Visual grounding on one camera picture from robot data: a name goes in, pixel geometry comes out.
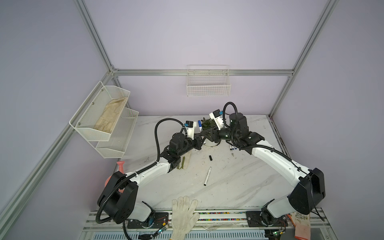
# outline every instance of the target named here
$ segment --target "table surface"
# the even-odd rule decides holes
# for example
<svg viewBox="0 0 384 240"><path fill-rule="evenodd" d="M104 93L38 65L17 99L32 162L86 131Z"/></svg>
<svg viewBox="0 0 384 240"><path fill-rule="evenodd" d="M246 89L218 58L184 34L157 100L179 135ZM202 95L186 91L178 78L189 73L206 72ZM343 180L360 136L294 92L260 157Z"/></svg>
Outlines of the table surface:
<svg viewBox="0 0 384 240"><path fill-rule="evenodd" d="M154 139L156 123L163 118L181 122L197 121L208 116L139 116L127 151L121 159L124 171L134 171L156 160ZM267 116L246 115L249 130L257 132L280 150ZM158 127L162 151L181 126L174 121L162 122ZM207 186L204 186L209 167L212 167ZM187 169L170 173L141 187L136 201L145 201L156 210L172 209L172 199L188 195L197 199L197 209L252 209L268 201L289 194L293 187L268 164L245 151L229 150L222 141L217 147L203 146L191 150Z"/></svg>

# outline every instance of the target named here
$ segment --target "white cotton glove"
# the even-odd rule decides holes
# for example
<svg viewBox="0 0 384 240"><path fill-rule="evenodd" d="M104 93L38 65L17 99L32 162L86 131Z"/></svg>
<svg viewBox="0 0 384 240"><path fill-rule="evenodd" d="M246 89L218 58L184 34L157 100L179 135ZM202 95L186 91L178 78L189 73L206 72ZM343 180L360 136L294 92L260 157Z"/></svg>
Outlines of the white cotton glove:
<svg viewBox="0 0 384 240"><path fill-rule="evenodd" d="M171 240L184 240L185 235L189 233L197 220L199 213L193 213L197 207L198 201L195 199L189 206L189 197L179 197L172 200L172 236Z"/></svg>

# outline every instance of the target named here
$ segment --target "white wire basket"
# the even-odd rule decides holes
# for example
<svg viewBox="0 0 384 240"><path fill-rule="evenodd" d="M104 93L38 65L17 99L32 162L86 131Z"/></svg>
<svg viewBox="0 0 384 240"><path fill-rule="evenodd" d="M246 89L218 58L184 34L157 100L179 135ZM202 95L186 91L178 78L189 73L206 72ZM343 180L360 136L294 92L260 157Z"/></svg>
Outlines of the white wire basket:
<svg viewBox="0 0 384 240"><path fill-rule="evenodd" d="M109 141L98 142L95 149L103 158L122 158L127 150L139 112L124 108Z"/></svg>
<svg viewBox="0 0 384 240"><path fill-rule="evenodd" d="M130 94L130 91L116 86L104 86L101 82L99 82L99 84L101 84L102 87L92 100L92 103L85 110L75 126L71 125L87 141L108 141L110 139L117 123L112 127L111 133L94 129L95 124L103 114L105 106L110 101L127 97L124 102L124 105L126 105Z"/></svg>
<svg viewBox="0 0 384 240"><path fill-rule="evenodd" d="M188 65L187 96L229 96L228 65Z"/></svg>
<svg viewBox="0 0 384 240"><path fill-rule="evenodd" d="M127 150L133 128L136 124L139 112L124 107L118 114L115 124L111 127L111 133L94 129L95 124L104 112L108 103L113 99L126 97L123 103L127 104L130 92L116 87L104 86L99 82L95 88L100 88L92 102L88 105L83 115L77 120L79 110L70 120L70 125L96 149L103 158L122 158Z"/></svg>

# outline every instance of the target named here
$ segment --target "marker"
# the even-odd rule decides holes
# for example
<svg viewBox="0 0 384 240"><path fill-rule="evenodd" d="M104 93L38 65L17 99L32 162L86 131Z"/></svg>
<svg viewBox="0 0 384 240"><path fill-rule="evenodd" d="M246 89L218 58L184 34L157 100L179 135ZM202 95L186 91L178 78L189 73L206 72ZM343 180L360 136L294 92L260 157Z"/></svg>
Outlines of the marker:
<svg viewBox="0 0 384 240"><path fill-rule="evenodd" d="M201 122L200 122L200 120L198 120L197 122L199 123L200 132L202 132L202 131L203 131L203 128L201 127Z"/></svg>
<svg viewBox="0 0 384 240"><path fill-rule="evenodd" d="M208 170L208 174L207 174L207 177L205 178L204 186L206 186L206 185L207 185L207 182L208 182L208 178L209 178L209 174L211 173L211 168L212 168L212 167L209 167L209 170Z"/></svg>

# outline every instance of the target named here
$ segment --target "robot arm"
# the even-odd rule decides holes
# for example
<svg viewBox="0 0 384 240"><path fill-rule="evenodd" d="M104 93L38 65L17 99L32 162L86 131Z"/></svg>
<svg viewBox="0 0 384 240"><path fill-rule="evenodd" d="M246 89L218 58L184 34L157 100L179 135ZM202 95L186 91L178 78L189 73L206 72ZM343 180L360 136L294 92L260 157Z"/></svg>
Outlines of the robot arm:
<svg viewBox="0 0 384 240"><path fill-rule="evenodd" d="M262 224L272 225L277 218L292 212L309 214L310 211L325 197L324 175L318 169L308 169L307 167L293 161L288 156L274 149L265 139L256 132L250 132L247 126L246 117L237 113L229 116L230 125L228 126L223 117L223 111L219 109L210 113L208 120L202 120L202 131L200 134L194 133L196 122L187 121L185 128L187 136L183 133L175 133L172 136L169 146L160 154L158 162L148 164L134 172L122 174L116 172L112 175L101 194L98 205L104 205L103 210L116 222L123 220L138 219L146 222L147 225L153 221L151 216L154 210L146 203L136 202L137 189L146 185L160 175L166 174L175 169L180 163L180 157L192 149L201 150L205 139L219 143L225 140L227 143L236 146L239 150L245 150L249 154L260 158L278 173L280 173L294 190L288 196L280 199L273 199L262 208ZM124 192L121 194L116 191L105 203L107 195L124 178L130 177Z"/></svg>

